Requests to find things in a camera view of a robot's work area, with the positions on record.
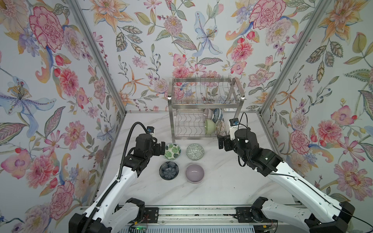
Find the dish rack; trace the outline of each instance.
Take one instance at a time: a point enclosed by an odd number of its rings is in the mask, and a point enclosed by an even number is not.
[[[236,108],[238,117],[245,100],[241,82],[235,78],[170,78],[168,106],[172,142],[176,139],[216,137],[205,134],[206,108]]]

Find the marble surface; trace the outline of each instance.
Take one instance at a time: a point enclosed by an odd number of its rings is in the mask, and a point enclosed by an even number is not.
[[[233,114],[224,114],[226,124],[232,117]],[[129,129],[136,121],[142,122],[145,127],[155,127],[158,142],[172,142],[168,113],[127,114],[98,196],[117,173]],[[257,135],[260,147],[270,149],[257,115],[248,114],[248,121],[251,131]],[[135,146],[136,136],[143,132],[140,126],[135,127],[128,149]],[[205,177],[199,184],[189,183],[185,178],[186,167],[194,163],[185,153],[187,146],[192,143],[198,143],[205,149],[205,156],[196,161],[205,171]],[[216,139],[176,140],[176,144],[182,150],[180,157],[173,160],[179,166],[179,175],[173,180],[163,180],[159,176],[159,167],[167,160],[163,156],[153,156],[121,203],[133,197],[145,201],[146,205],[244,205],[252,204],[258,197],[263,196],[281,204],[294,204],[292,195],[277,183],[250,167],[240,167],[237,154],[233,151],[219,150]]]

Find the wall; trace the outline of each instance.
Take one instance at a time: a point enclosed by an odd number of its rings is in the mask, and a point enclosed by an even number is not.
[[[0,232],[66,232],[123,115],[64,1],[0,1],[0,40]]]
[[[170,77],[238,77],[258,110],[315,0],[80,1],[126,109],[166,110]],[[213,89],[214,83],[206,83]],[[177,90],[178,98],[203,93]]]
[[[372,8],[364,0],[331,4],[264,115],[287,163],[370,223]],[[370,230],[352,222],[349,232]]]

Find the light green bowl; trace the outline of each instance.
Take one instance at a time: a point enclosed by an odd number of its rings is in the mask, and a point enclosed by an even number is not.
[[[206,129],[206,135],[213,134],[215,131],[215,122],[213,122],[210,119],[206,119],[205,129]]]

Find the bowl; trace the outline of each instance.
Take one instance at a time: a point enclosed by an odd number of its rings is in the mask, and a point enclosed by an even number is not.
[[[215,123],[210,119],[206,119],[205,129],[206,129],[206,135],[212,134],[215,131]]]
[[[211,109],[209,108],[206,108],[204,111],[203,111],[203,118],[204,119],[212,119],[212,116],[213,116],[213,112]]]
[[[181,148],[175,143],[167,144],[165,147],[164,158],[167,160],[174,160],[178,158],[181,154]]]
[[[221,135],[225,132],[225,123],[223,120],[217,120],[215,124],[215,134]]]
[[[190,144],[185,151],[188,158],[193,161],[200,160],[205,155],[205,150],[200,144]]]
[[[186,179],[193,184],[201,182],[204,176],[205,171],[199,164],[192,163],[185,169]]]
[[[159,175],[164,180],[172,180],[179,174],[179,167],[174,162],[166,162],[159,168]]]
[[[217,120],[221,120],[223,118],[223,110],[221,108],[216,108],[214,110],[214,117],[212,118],[213,122],[217,122]]]

